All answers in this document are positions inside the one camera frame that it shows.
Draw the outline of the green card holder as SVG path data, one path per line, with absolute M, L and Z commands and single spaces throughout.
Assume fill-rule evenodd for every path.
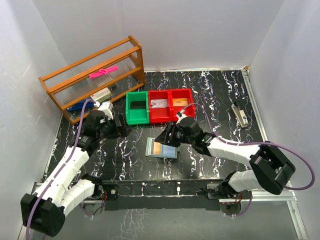
M 161 155 L 153 155 L 151 154 L 151 147 L 154 143 L 155 138 L 148 137 L 146 142 L 146 149 L 145 149 L 145 155 L 147 157 L 157 157 L 157 158 L 169 158 L 169 159 L 176 159 L 178 157 L 178 153 L 180 152 L 180 148 L 178 147 L 172 147 L 168 145 L 162 145 L 162 153 Z

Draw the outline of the black credit card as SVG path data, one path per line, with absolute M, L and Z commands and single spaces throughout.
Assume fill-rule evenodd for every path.
M 146 108 L 147 108 L 147 102 L 145 100 L 130 102 L 130 109 L 131 110 L 140 110 L 140 109 L 146 109 Z

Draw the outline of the white striped credit card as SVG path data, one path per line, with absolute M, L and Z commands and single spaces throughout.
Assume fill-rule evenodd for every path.
M 168 99 L 151 99 L 150 106 L 152 108 L 167 108 L 169 106 Z

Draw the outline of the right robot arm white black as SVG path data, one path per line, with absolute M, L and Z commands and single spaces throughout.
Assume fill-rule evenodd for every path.
M 201 155 L 225 158 L 249 168 L 229 173 L 215 187 L 202 188 L 200 193 L 208 198 L 217 196 L 233 199 L 241 192 L 253 189 L 280 195 L 296 171 L 292 162 L 274 144 L 246 144 L 227 140 L 203 131 L 192 117 L 185 117 L 177 123 L 170 121 L 154 141 L 175 148 L 189 144 Z

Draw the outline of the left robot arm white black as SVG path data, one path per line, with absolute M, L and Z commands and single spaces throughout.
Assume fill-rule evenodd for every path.
M 74 208 L 86 198 L 97 200 L 103 195 L 99 177 L 86 173 L 75 185 L 72 181 L 102 140 L 125 138 L 128 134 L 122 113 L 113 117 L 106 110 L 93 110 L 80 120 L 77 134 L 58 165 L 40 187 L 26 193 L 20 201 L 26 239 L 32 230 L 55 237 Z

